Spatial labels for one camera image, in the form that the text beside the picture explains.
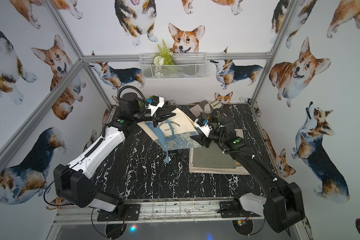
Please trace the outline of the grey-green canvas bag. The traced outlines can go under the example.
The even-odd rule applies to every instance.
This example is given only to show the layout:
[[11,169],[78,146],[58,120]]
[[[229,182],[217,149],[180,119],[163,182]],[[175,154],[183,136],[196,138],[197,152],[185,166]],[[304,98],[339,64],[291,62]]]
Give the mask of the grey-green canvas bag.
[[193,166],[196,168],[235,169],[237,162],[230,155],[224,154],[216,143],[208,148],[193,149]]

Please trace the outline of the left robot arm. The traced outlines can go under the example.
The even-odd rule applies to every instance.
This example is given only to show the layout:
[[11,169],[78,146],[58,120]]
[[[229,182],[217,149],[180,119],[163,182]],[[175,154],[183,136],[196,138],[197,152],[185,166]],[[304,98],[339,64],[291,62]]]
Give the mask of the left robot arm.
[[157,126],[176,113],[159,108],[154,114],[150,109],[130,114],[116,110],[113,119],[103,125],[101,136],[68,165],[54,169],[54,184],[58,197],[80,208],[90,207],[106,212],[122,213],[124,202],[119,197],[99,190],[92,182],[97,168],[119,144],[133,132],[140,122]]

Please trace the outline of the cream canvas bag with photo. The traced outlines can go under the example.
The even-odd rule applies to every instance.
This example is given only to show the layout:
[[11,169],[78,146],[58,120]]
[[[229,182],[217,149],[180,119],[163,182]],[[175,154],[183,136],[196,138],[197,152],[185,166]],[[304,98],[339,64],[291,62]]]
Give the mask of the cream canvas bag with photo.
[[202,174],[222,174],[222,175],[250,175],[250,173],[237,162],[235,169],[211,169],[211,168],[196,168],[193,166],[193,149],[190,149],[189,171],[190,173]]

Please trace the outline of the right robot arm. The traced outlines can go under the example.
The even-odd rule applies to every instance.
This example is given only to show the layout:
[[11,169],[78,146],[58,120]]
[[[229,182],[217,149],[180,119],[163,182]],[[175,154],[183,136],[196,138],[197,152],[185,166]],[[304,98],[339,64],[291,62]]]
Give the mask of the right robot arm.
[[233,135],[219,140],[213,134],[191,138],[206,148],[211,142],[216,143],[224,154],[231,156],[249,172],[261,187],[265,200],[257,207],[250,207],[250,202],[241,203],[241,206],[247,212],[263,216],[276,233],[289,229],[306,217],[300,187],[278,177],[256,157],[243,138]]

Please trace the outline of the cream bag with yellow handles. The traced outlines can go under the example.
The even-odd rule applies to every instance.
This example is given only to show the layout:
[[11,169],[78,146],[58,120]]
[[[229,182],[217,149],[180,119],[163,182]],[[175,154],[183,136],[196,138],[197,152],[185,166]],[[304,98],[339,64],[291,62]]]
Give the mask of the cream bag with yellow handles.
[[240,151],[240,149],[234,149],[233,147],[235,147],[236,145],[238,145],[238,146],[242,146],[242,143],[240,142],[240,138],[239,137],[235,137],[232,141],[231,141],[231,143],[232,143],[232,146],[230,147],[230,148],[228,148],[227,150],[225,150],[225,151],[223,151],[222,149],[222,151],[223,151],[223,153],[224,154],[227,154],[227,155],[230,155],[229,154],[229,152],[238,152],[238,151]]

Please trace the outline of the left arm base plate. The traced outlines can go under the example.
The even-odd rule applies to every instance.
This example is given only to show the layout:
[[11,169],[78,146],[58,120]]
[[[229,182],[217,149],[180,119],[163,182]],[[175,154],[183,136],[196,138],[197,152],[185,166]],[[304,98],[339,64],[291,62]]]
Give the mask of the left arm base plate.
[[115,208],[113,212],[100,210],[98,214],[98,222],[114,222],[114,221],[137,221],[141,210],[140,204],[122,204]]

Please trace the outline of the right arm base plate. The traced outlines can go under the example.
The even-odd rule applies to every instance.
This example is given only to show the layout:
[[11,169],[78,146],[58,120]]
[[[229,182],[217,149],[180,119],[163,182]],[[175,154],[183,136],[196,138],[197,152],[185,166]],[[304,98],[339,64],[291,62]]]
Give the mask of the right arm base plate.
[[222,218],[247,218],[259,217],[259,215],[245,211],[237,201],[225,201],[219,203],[220,208],[217,213]]

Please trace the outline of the cream bag with blue print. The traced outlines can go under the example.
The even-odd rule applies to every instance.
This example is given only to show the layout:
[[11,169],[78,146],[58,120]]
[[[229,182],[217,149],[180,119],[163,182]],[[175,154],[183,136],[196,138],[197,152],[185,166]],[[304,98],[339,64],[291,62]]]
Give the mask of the cream bag with blue print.
[[201,145],[191,137],[199,135],[192,120],[179,108],[172,111],[175,116],[158,123],[140,122],[138,126],[166,153],[164,163],[171,161],[169,151],[199,148]]

